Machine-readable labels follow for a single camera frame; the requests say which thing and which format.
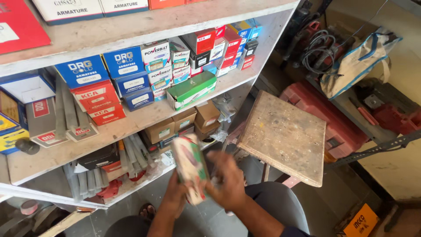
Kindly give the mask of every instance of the wall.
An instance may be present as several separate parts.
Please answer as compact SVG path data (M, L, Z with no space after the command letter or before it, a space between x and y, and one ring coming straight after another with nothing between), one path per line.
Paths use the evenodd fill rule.
M367 21L385 0L334 0L330 11ZM327 20L332 24L329 12ZM390 83L421 105L421 18L388 1L372 24L384 26L404 38L390 53ZM375 146L366 144L362 149ZM406 149L381 153L360 160L360 164L396 199L421 197L421 140Z

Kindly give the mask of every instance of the brown cardboard box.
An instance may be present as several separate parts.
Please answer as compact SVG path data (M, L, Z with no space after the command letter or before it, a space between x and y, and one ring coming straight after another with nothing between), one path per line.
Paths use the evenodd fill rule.
M196 106L196 110L197 115L195 124L202 131L207 131L207 129L205 129L206 127L209 127L218 122L219 115L221 114L219 110L213 105L211 100Z
M168 118L146 128L145 132L151 143L155 144L174 135L174 125L173 118Z
M210 135L215 133L220 125L221 124L218 121L216 121L212 125L209 125L204 130L202 130L195 122L195 134L197 135L197 138L200 141L203 141L204 139L208 138Z
M196 118L196 110L195 108L188 109L184 112L181 112L177 115L173 116L173 120L175 122L174 131L178 132L181 129L193 124Z

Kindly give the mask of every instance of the hand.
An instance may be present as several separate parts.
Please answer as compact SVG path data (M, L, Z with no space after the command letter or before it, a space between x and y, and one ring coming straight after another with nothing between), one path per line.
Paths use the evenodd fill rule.
M184 184L179 183L178 179L177 171L174 170L168 182L164 199L158 208L158 212L163 211L166 215L173 216L175 219L183 212L184 205L186 204L186 193L188 192L188 188Z
M244 190L243 172L237 167L234 157L221 151L210 151L207 157L215 163L216 175L223 183L221 189L215 188L210 181L201 185L225 210L235 212L243 208L248 196Z

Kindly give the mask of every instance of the red tool case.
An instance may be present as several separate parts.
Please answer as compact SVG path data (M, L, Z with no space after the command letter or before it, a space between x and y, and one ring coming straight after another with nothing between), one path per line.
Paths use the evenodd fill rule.
M326 121L325 148L336 159L350 155L368 141L367 135L308 81L290 85L279 98Z

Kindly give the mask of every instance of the green box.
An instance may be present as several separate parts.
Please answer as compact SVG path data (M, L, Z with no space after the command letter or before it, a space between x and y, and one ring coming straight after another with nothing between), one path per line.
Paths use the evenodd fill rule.
M169 88L167 90L167 99L171 106L178 111L215 90L215 86L215 75L205 71Z

